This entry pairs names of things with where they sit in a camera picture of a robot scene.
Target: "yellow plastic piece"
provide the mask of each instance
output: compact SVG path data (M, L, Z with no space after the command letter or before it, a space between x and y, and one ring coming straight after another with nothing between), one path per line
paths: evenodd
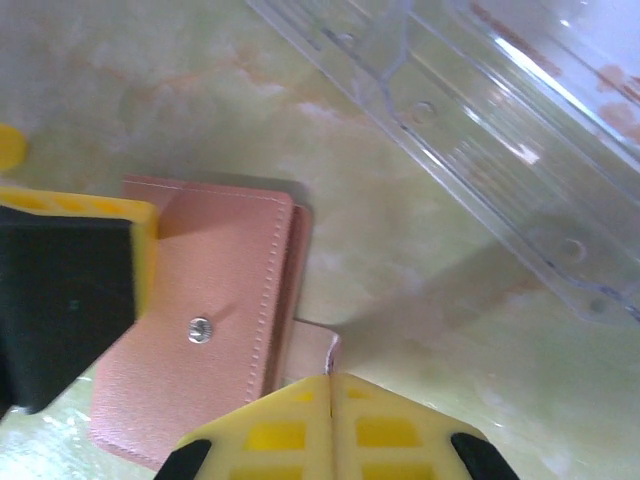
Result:
M451 435L470 425L352 375L331 376L335 478L468 480Z
M131 222L136 313L140 317L151 296L155 271L155 206L147 202L75 193L0 187L0 206L33 215L54 217L119 218Z
M194 430L177 448L212 442L198 479L327 480L330 414L329 377L310 377Z
M311 377L184 437L212 442L196 480L469 480L451 445L475 428L347 374Z
M27 140L22 132L0 123L0 171L20 165L27 154Z

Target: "stitching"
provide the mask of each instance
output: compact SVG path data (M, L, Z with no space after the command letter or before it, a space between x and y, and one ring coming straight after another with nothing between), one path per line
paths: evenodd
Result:
M137 460L139 463L143 464L147 468L150 468L151 470L160 470L160 467L162 466L162 462L166 460L165 459L158 462L157 460L154 460L151 457L148 457L147 455L138 453L134 450L130 450L125 447L121 447L120 445L113 443L109 438L103 436L101 433L93 429L89 430L89 438L93 440L93 443L95 443L98 447L102 448L103 450L109 453L112 453L113 455L125 458L127 460L131 460L134 462Z
M275 197L264 197L264 196L260 196L260 195L247 195L244 193L231 193L231 192L217 192L215 190L202 190L202 189L198 189L198 188L185 188L185 187L171 187L168 185L161 185L158 183L145 183L145 182L134 182L132 180L124 180L122 183L130 183L132 185L144 185L147 187L160 187L160 188L168 188L171 190L185 190L187 192L201 192L201 193L211 193L213 195L223 195L226 197L240 197L240 198L252 198L252 199L256 199L256 200L270 200L272 202L276 202L279 205L286 205L285 202L282 202L280 200L278 200Z
M278 208L278 215L276 217L274 232L273 232L273 241L271 243L271 250L269 251L269 261L267 264L267 273L265 275L263 293L262 293L262 301L260 302L260 311L258 312L258 325L256 327L256 333L253 342L253 354L251 355L251 364L249 366L249 376L247 378L247 388L245 393L244 402L250 403L251 401L256 399L256 381L255 378L258 370L258 363L260 361L260 354L262 353L262 345L263 345L263 336L264 336L264 326L267 323L267 309L271 303L272 297L272 286L273 283L273 275L275 273L275 257L278 253L278 247L280 245L280 230L282 230L282 223L284 222L285 217L285 202L282 202L274 197L265 197L258 195L247 195L242 193L231 193L231 192L217 192L215 190L202 190L196 188L185 188L185 187L173 187L168 185L161 185L157 183L145 183L145 182L137 182L132 180L125 180L124 183L134 184L134 185L144 185L149 187L160 187L160 188L169 188L172 190L183 190L188 192L201 192L201 193L210 193L213 195L223 195L228 197L240 197L240 198L249 198L255 200L268 200L271 202L275 202L280 207Z
M291 223L291 235L289 238L289 245L291 248L288 252L289 258L285 259L284 265L286 270L282 275L283 286L278 297L278 302L282 302L284 304L284 313L286 313L285 317L280 318L280 320L284 322L284 327L283 331L280 333L280 352L277 352L278 356L275 359L275 368L278 369L276 371L280 371L281 375L280 378L274 378L271 381L271 391L279 388L280 384L278 382L283 379L285 364L287 361L287 358L284 355L287 351L287 344L285 342L291 341L291 332L293 330L294 321L293 317L295 315L297 300L300 296L303 269L299 264L301 259L307 253L307 249L302 248L300 245L301 238L304 235L304 219L302 217L303 215L297 212L296 207L294 207Z

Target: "clear plastic container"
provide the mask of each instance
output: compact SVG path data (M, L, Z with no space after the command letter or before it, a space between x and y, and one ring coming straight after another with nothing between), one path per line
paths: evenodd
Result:
M249 3L579 315L640 322L634 0Z

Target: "pink wallet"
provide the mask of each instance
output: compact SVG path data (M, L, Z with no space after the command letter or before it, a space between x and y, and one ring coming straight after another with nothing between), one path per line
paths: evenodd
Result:
M158 469L187 432L273 391L310 214L286 193L128 177L160 212L148 311L99 360L91 438Z

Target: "plastic lid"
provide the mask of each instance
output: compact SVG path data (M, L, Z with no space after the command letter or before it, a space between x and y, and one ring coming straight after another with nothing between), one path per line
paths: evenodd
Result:
M640 322L632 0L249 3L582 317Z

